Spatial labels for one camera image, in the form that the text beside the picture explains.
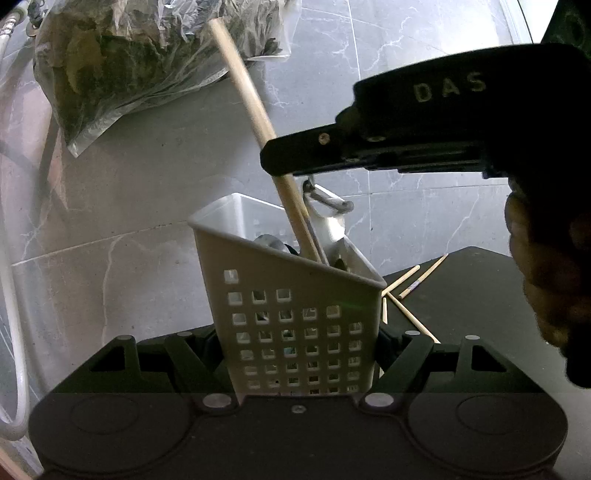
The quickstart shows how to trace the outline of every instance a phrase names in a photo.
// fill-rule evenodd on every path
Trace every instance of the silver screw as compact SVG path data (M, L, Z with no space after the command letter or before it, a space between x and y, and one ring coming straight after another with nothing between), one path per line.
M329 142L330 142L330 135L329 134L318 135L318 143L320 145L326 145Z
M392 395L381 392L370 393L363 400L368 407L372 408L385 408L394 403Z
M303 405L293 405L291 408L292 413L304 413L306 411L306 407Z
M203 405L208 408L226 408L232 404L232 399L225 393L210 393L203 398Z

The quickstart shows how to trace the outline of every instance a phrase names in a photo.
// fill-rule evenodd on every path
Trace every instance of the black tabletop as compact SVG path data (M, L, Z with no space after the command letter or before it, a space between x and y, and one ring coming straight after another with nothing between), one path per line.
M436 260L421 264L392 293L402 292ZM384 278L391 284L405 271ZM569 420L556 472L565 480L589 480L591 390L578 388L565 377L564 359L541 338L521 283L511 257L468 247L451 253L402 303L441 343L460 343L466 335L479 335L551 394ZM391 301L388 323L400 331L416 330Z

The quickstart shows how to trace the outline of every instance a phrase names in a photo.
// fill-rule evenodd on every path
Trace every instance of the human hand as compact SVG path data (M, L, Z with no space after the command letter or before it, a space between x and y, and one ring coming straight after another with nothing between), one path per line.
M591 325L591 295L583 289L588 267L572 252L535 242L522 193L516 184L509 184L513 190L505 205L509 248L524 275L524 293L542 337L564 352L571 330L582 323ZM575 252L591 252L591 212L570 223L569 237Z

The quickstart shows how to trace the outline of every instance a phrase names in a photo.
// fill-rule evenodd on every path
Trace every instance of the basket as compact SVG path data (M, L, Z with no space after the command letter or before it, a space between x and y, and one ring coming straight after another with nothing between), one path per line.
M351 273L255 244L297 247L283 208L234 193L189 219L217 336L237 394L364 392L384 280L344 237Z

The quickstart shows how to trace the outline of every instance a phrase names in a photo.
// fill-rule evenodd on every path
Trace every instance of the white pipe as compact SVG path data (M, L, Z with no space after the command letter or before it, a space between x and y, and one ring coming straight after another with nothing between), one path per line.
M6 53L8 40L14 30L27 16L28 1L20 2L6 17L4 26L0 30L0 66ZM14 287L12 265L8 255L8 241L4 220L0 218L0 284L4 294L14 367L17 375L17 414L14 420L6 423L0 420L0 436L7 440L18 440L27 432L29 419L29 382L27 377L27 362L25 360L25 345L22 338L21 319L18 313L17 292Z

